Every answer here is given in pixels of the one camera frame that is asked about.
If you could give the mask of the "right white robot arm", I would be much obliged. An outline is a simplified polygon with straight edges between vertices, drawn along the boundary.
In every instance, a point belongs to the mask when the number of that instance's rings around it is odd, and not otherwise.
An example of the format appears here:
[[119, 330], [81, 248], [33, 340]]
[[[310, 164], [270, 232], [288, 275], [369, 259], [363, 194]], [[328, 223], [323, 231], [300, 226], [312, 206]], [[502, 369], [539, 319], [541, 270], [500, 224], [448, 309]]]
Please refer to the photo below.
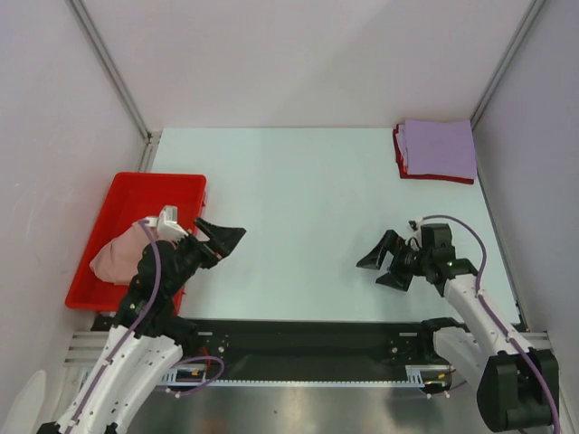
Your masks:
[[495, 433], [552, 427], [562, 430], [559, 416], [559, 365], [549, 349], [536, 348], [494, 306], [482, 287], [486, 261], [474, 266], [460, 258], [446, 215], [411, 221], [413, 240], [388, 230], [357, 262], [360, 269], [387, 267], [376, 284], [407, 291], [414, 278], [433, 285], [460, 315], [449, 318], [417, 340], [428, 363], [442, 358], [457, 369], [475, 391], [479, 414]]

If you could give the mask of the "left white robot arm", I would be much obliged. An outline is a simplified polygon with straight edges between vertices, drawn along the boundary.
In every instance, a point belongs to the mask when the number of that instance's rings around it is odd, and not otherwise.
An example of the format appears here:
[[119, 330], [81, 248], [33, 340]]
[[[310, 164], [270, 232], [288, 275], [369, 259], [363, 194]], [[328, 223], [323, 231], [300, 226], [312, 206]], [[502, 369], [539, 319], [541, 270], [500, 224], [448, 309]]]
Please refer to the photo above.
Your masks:
[[199, 269], [227, 258], [244, 228], [194, 221], [198, 240], [172, 216], [138, 221], [147, 237], [137, 272], [112, 318], [107, 341], [79, 394], [41, 433], [125, 433], [164, 374], [179, 364], [203, 363], [196, 324], [175, 312], [176, 293]]

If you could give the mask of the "pink t shirt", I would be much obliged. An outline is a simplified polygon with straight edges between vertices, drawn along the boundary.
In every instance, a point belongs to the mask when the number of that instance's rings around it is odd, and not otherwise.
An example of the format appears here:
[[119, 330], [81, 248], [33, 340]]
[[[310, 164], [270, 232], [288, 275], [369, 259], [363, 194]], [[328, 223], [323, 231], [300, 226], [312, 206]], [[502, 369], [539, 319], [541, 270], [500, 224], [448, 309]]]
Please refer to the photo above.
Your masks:
[[134, 222], [126, 231], [103, 246], [90, 262], [90, 269], [103, 282], [113, 285], [128, 285], [138, 272], [138, 263], [144, 248], [161, 240], [152, 229], [143, 228]]

